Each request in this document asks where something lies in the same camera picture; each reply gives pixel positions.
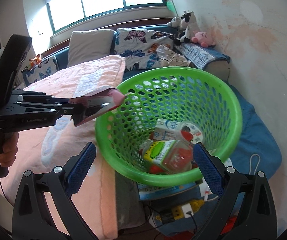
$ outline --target white cord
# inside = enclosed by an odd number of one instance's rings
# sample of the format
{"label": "white cord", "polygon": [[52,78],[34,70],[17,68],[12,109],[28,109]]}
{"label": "white cord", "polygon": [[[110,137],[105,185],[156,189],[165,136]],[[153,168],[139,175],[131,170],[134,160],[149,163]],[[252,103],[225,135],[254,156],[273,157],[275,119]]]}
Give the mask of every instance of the white cord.
{"label": "white cord", "polygon": [[248,174],[251,174],[251,169],[252,169],[251,161],[252,161],[252,158],[253,158],[254,156],[258,156],[259,160],[258,160],[258,163],[257,163],[256,168],[255,168],[254,171],[253,171],[253,174],[256,173],[257,168],[258,168],[258,166],[259,166],[259,163],[260,163],[260,161],[261,161],[261,158],[260,158],[260,156],[259,156],[258,154],[252,154],[251,157],[250,157],[250,170],[249,170],[249,173],[248,173]]}
{"label": "white cord", "polygon": [[206,202],[213,201],[213,200],[217,199],[218,197],[219,197],[219,196],[215,196],[214,198],[208,199]]}
{"label": "white cord", "polygon": [[[251,157],[250,157],[250,170],[249,170],[249,173],[248,173],[248,174],[251,174],[251,170],[252,170],[251,161],[252,161],[252,158],[253,158],[254,156],[257,156],[257,157],[258,157],[258,163],[257,163],[256,168],[255,168],[254,171],[253,171],[253,174],[256,173],[256,171],[257,171],[257,169],[258,169],[258,166],[259,166],[259,163],[260,163],[260,161],[261,161],[261,158],[260,158],[260,156],[259,156],[258,154],[253,154],[253,155],[251,155]],[[218,198],[218,196],[216,196],[216,197],[214,197],[214,198],[208,199],[209,191],[210,191],[210,189],[209,189],[209,187],[207,186],[206,193],[205,193],[205,197],[204,197],[204,201],[205,201],[205,202],[213,201],[213,200],[215,200],[215,199]]]}

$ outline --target power strip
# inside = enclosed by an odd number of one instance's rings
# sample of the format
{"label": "power strip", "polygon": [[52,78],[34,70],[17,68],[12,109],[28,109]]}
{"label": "power strip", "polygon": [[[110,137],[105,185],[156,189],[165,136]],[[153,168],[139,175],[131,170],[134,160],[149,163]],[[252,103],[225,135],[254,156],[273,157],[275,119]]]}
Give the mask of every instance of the power strip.
{"label": "power strip", "polygon": [[159,215],[156,216],[156,220],[161,221],[163,224],[175,222],[178,219],[185,218],[185,214],[182,210],[182,206],[190,204],[193,213],[197,213],[199,209],[205,204],[203,199],[193,199],[190,202],[184,203],[180,206],[162,210]]}

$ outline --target butterfly print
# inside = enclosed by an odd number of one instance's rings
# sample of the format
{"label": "butterfly print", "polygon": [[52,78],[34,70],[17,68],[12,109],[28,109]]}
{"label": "butterfly print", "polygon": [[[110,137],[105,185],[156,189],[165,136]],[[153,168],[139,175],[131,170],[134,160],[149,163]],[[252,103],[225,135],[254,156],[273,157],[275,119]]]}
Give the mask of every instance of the butterfly print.
{"label": "butterfly print", "polygon": [[126,69],[125,69],[125,72],[132,71],[132,70],[139,70],[139,63],[140,63],[140,61],[134,63],[132,68],[129,68],[129,69],[126,68]]}
{"label": "butterfly print", "polygon": [[129,57],[131,56],[131,58],[133,57],[143,57],[146,54],[144,52],[142,52],[141,49],[137,49],[137,50],[130,50],[130,49],[126,49],[124,53],[120,54],[121,57]]}
{"label": "butterfly print", "polygon": [[27,72],[27,76],[30,77],[32,74],[35,73],[35,68],[31,69],[30,71]]}
{"label": "butterfly print", "polygon": [[151,53],[151,52],[156,53],[158,47],[159,47],[159,44],[158,44],[158,43],[152,44],[151,49],[148,50],[148,53]]}
{"label": "butterfly print", "polygon": [[163,33],[163,32],[155,32],[155,34],[153,34],[151,36],[151,39],[158,39],[158,38],[165,37],[165,36],[168,36],[172,40],[174,39],[174,34],[172,34],[172,33]]}
{"label": "butterfly print", "polygon": [[[169,48],[169,49],[171,48],[171,46],[170,46],[169,44],[165,44],[165,46],[166,46],[167,48]],[[151,53],[151,52],[157,53],[158,47],[159,47],[159,44],[158,44],[158,43],[152,44],[151,49],[148,50],[148,53]]]}
{"label": "butterfly print", "polygon": [[47,68],[47,70],[45,71],[46,74],[39,73],[39,77],[40,77],[41,79],[44,79],[44,78],[50,76],[50,75],[51,75],[51,69],[50,69],[50,68],[51,68],[51,67],[48,67],[48,68]]}
{"label": "butterfly print", "polygon": [[119,45],[119,40],[120,40],[119,35],[120,35],[120,32],[117,31],[117,32],[116,32],[116,45]]}
{"label": "butterfly print", "polygon": [[137,43],[138,40],[141,41],[142,43],[147,43],[145,35],[146,33],[144,31],[129,31],[129,34],[127,35],[127,37],[125,37],[125,41],[134,39],[137,41]]}
{"label": "butterfly print", "polygon": [[159,61],[159,57],[157,54],[151,54],[150,57],[149,57],[149,60],[147,62],[147,69],[151,69],[153,67],[153,65]]}

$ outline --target floor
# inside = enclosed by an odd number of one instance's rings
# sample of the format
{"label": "floor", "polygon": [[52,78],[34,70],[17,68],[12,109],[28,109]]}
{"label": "floor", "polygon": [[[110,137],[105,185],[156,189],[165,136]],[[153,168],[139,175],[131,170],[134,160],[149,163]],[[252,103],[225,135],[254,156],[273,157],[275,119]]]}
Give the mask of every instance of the floor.
{"label": "floor", "polygon": [[146,223],[141,227],[138,228],[131,228],[131,229],[126,229],[124,233],[117,238],[117,240],[163,240],[163,236],[159,235],[159,232],[149,224]]}

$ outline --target screw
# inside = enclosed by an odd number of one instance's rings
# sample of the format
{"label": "screw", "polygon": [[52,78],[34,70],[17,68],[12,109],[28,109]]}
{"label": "screw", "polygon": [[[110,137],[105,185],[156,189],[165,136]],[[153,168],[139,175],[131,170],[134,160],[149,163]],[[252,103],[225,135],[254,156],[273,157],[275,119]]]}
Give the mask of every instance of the screw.
{"label": "screw", "polygon": [[264,177],[264,173],[262,171],[258,171],[257,174],[258,174],[259,177],[262,177],[262,178]]}
{"label": "screw", "polygon": [[235,172],[236,172],[236,169],[235,169],[234,167],[228,167],[228,168],[227,168],[227,171],[228,171],[229,173],[235,173]]}
{"label": "screw", "polygon": [[62,171],[62,167],[57,166],[53,169],[54,173],[59,173],[60,171]]}
{"label": "screw", "polygon": [[31,170],[27,170],[24,172],[25,177],[29,177],[31,175]]}

